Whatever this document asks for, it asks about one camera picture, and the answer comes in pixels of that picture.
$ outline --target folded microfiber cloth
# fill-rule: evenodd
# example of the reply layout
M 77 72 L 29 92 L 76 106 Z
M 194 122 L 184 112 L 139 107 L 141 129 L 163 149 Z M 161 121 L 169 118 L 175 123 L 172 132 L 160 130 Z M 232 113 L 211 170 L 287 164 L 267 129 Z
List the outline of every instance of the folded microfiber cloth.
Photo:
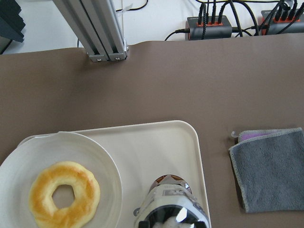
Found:
M 304 210 L 301 128 L 245 131 L 230 157 L 246 212 Z

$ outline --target cloth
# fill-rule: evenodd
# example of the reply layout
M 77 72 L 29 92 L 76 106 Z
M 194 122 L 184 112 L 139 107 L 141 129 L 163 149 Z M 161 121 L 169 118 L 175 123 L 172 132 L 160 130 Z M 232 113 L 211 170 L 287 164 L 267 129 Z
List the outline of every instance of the cloth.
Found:
M 229 150 L 246 212 L 304 210 L 301 128 L 245 131 Z

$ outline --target white surface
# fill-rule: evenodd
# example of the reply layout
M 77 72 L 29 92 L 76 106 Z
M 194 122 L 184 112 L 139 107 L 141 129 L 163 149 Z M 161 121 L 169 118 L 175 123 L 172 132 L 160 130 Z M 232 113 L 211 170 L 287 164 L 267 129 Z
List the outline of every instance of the white surface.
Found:
M 99 144 L 80 134 L 66 132 L 25 142 L 0 166 L 0 227 L 38 228 L 29 211 L 29 190 L 42 170 L 60 161 L 80 163 L 94 174 L 100 185 L 99 205 L 85 227 L 115 227 L 122 205 L 117 167 Z
M 195 130 L 186 122 L 148 123 L 77 133 L 102 145 L 117 165 L 123 186 L 118 228 L 134 226 L 133 211 L 143 203 L 152 183 L 165 174 L 183 178 L 210 218 L 199 141 Z
M 304 0 L 298 1 L 298 8 Z M 142 6 L 145 0 L 113 0 L 116 9 L 133 4 Z M 5 54 L 42 51 L 58 48 L 77 47 L 77 37 L 64 20 L 52 0 L 17 0 L 22 11 L 20 16 L 26 26 L 23 29 L 24 42 L 13 42 Z M 261 21 L 261 11 L 271 10 L 275 3 L 248 3 L 256 19 Z M 217 4 L 217 15 L 222 3 Z M 235 3 L 243 29 L 253 26 L 247 10 Z M 120 18 L 122 30 L 128 44 L 148 40 L 164 40 L 171 32 L 185 27 L 187 17 L 198 16 L 200 3 L 195 0 L 150 0 L 148 5 L 137 11 L 125 12 Z M 227 5 L 224 11 L 232 26 L 236 22 Z M 185 40 L 184 34 L 175 34 L 169 40 Z

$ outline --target tray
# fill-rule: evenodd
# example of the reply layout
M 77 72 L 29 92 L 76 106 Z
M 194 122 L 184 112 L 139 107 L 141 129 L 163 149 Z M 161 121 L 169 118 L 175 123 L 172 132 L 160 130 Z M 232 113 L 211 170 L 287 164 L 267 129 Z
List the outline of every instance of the tray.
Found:
M 134 227 L 133 211 L 140 207 L 154 180 L 165 174 L 182 177 L 210 218 L 199 141 L 188 123 L 166 121 L 74 132 L 102 145 L 118 168 L 123 188 L 118 228 Z

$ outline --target bread ring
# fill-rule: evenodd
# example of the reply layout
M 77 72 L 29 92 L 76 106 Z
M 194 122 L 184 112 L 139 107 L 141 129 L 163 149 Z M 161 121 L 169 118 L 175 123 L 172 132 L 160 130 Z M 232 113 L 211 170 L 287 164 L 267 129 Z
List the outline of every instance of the bread ring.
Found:
M 58 209 L 52 195 L 59 185 L 71 185 L 75 200 Z M 29 192 L 29 209 L 40 228 L 80 228 L 91 220 L 100 200 L 100 189 L 93 173 L 72 161 L 62 161 L 44 169 Z

